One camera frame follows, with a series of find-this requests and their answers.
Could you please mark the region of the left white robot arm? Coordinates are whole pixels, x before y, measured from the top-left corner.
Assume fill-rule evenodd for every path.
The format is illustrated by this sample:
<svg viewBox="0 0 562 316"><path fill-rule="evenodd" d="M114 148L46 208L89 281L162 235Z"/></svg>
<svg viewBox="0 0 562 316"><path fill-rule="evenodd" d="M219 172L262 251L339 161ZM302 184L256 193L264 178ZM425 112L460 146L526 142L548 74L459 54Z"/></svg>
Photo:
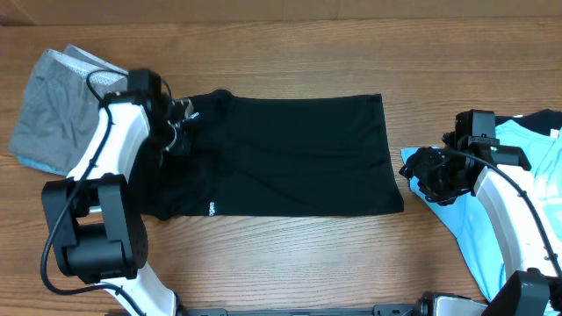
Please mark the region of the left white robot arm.
<svg viewBox="0 0 562 316"><path fill-rule="evenodd" d="M148 235L130 184L139 152L161 154L189 117L188 100L110 93L80 161L41 192L49 235L40 278L52 293L111 294L131 315L185 315L148 263Z"/></svg>

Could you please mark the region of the black t-shirt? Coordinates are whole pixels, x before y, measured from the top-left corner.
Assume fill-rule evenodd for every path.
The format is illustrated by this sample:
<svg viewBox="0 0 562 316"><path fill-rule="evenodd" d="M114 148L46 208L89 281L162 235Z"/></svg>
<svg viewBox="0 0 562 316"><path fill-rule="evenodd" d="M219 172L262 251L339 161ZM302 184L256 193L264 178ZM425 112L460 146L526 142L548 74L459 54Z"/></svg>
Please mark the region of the black t-shirt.
<svg viewBox="0 0 562 316"><path fill-rule="evenodd" d="M191 100L186 154L143 148L130 175L140 211L183 216L364 216L402 212L379 94Z"/></svg>

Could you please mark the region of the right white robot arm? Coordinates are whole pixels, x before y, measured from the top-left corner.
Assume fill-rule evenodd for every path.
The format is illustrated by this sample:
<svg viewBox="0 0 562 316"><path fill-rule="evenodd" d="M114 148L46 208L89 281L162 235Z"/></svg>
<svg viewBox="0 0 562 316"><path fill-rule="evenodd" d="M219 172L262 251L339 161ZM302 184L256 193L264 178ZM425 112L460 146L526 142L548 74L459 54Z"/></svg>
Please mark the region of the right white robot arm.
<svg viewBox="0 0 562 316"><path fill-rule="evenodd" d="M465 146L421 147L400 174L417 178L430 203L446 205L464 194L486 210L504 261L507 282L486 305L439 296L417 305L419 315L542 315L561 312L561 265L555 233L536 197L530 162L519 147L496 140Z"/></svg>

